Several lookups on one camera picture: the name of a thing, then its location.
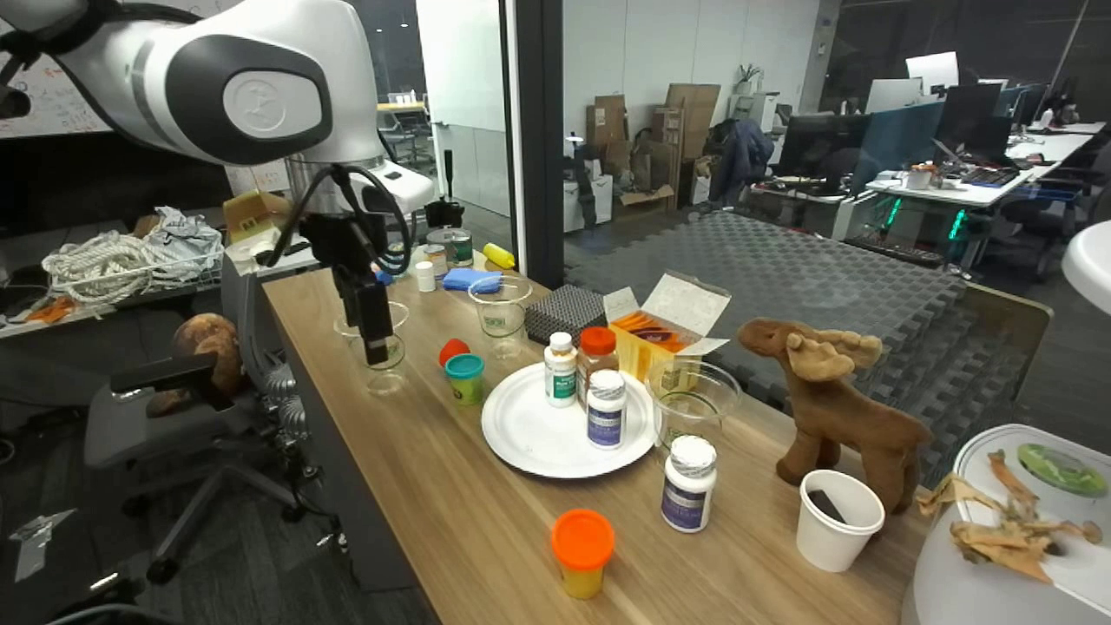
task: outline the wall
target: wall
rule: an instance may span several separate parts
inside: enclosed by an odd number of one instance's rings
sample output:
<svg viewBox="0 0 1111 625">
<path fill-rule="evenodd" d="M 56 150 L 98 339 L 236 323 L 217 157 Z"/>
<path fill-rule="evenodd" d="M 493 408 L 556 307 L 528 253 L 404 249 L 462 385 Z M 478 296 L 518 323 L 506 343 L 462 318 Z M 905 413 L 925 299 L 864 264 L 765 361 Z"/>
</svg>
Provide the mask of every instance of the wall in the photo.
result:
<svg viewBox="0 0 1111 625">
<path fill-rule="evenodd" d="M 441 157 L 451 150 L 451 195 L 512 216 L 498 0 L 418 0 L 418 18 L 441 188 L 448 190 Z"/>
<path fill-rule="evenodd" d="M 584 131 L 596 94 L 625 94 L 635 131 L 666 82 L 724 82 L 720 121 L 748 63 L 800 106 L 815 14 L 819 0 L 562 0 L 562 129 Z"/>
</svg>

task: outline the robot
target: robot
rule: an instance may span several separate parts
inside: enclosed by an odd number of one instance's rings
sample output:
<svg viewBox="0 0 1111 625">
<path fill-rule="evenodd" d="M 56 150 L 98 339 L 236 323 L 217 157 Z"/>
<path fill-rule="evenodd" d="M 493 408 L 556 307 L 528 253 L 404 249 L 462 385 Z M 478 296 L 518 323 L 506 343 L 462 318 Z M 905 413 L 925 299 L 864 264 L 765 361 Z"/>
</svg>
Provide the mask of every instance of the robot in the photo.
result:
<svg viewBox="0 0 1111 625">
<path fill-rule="evenodd" d="M 387 158 L 372 48 L 348 0 L 243 0 L 211 18 L 120 0 L 0 0 L 0 21 L 15 27 L 0 38 L 10 50 L 4 82 L 51 55 L 135 141 L 236 166 L 305 161 L 293 173 L 287 227 L 260 261 L 275 264 L 304 226 L 334 266 L 370 361 L 387 357 L 390 302 L 370 266 L 405 266 L 404 216 L 431 205 L 436 185 Z M 313 201 L 327 181 L 342 195 Z"/>
</svg>

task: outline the white bottle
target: white bottle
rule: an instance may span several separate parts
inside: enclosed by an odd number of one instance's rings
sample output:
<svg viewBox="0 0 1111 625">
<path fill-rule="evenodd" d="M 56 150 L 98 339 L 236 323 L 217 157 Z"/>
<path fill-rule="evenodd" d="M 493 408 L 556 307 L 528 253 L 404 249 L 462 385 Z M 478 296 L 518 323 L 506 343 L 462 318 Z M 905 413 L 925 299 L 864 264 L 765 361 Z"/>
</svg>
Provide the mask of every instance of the white bottle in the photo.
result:
<svg viewBox="0 0 1111 625">
<path fill-rule="evenodd" d="M 706 437 L 684 435 L 670 440 L 662 465 L 662 520 L 677 530 L 701 530 L 720 483 L 720 450 Z"/>
<path fill-rule="evenodd" d="M 579 392 L 579 351 L 571 332 L 554 332 L 547 348 L 547 394 L 554 407 L 576 402 Z"/>
<path fill-rule="evenodd" d="M 587 389 L 587 437 L 595 445 L 620 445 L 625 417 L 625 377 L 620 371 L 595 371 Z"/>
</svg>

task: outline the wooden table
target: wooden table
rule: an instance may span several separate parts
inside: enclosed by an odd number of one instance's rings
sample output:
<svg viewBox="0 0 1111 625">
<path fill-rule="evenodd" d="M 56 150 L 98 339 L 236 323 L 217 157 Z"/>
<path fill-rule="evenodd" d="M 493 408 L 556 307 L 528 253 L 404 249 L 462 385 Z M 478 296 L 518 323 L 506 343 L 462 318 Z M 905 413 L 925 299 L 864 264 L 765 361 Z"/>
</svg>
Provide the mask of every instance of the wooden table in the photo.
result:
<svg viewBox="0 0 1111 625">
<path fill-rule="evenodd" d="M 901 621 L 904 590 L 929 525 L 888 520 L 844 575 L 794 550 L 800 492 L 776 477 L 793 423 L 749 402 L 720 440 L 720 487 L 701 533 L 659 516 L 662 457 L 587 483 L 514 470 L 484 440 L 478 408 L 462 408 L 436 367 L 444 337 L 491 361 L 491 385 L 539 361 L 525 337 L 498 357 L 466 296 L 418 296 L 404 327 L 405 385 L 374 394 L 334 337 L 336 296 L 327 271 L 263 284 L 284 332 L 327 489 L 342 506 L 364 583 L 405 583 L 405 558 L 441 621 Z M 549 526 L 571 506 L 596 506 L 620 530 L 620 554 L 595 599 L 571 599 L 549 554 Z"/>
</svg>

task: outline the white cable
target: white cable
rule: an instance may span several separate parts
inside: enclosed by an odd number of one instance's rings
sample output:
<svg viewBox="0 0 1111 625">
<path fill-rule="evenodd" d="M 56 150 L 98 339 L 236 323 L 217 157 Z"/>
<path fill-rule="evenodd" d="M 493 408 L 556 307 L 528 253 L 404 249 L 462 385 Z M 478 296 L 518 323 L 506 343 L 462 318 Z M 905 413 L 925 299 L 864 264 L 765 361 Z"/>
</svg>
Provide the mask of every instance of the white cable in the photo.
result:
<svg viewBox="0 0 1111 625">
<path fill-rule="evenodd" d="M 74 302 L 124 302 L 150 284 L 150 253 L 129 232 L 102 232 L 49 253 L 43 271 L 51 276 L 51 291 Z"/>
<path fill-rule="evenodd" d="M 217 280 L 219 232 L 176 209 L 157 209 L 164 219 L 146 239 L 131 232 L 102 232 L 88 242 L 66 242 L 43 261 L 51 291 L 84 305 L 116 305 L 140 291 L 173 291 Z"/>
</svg>

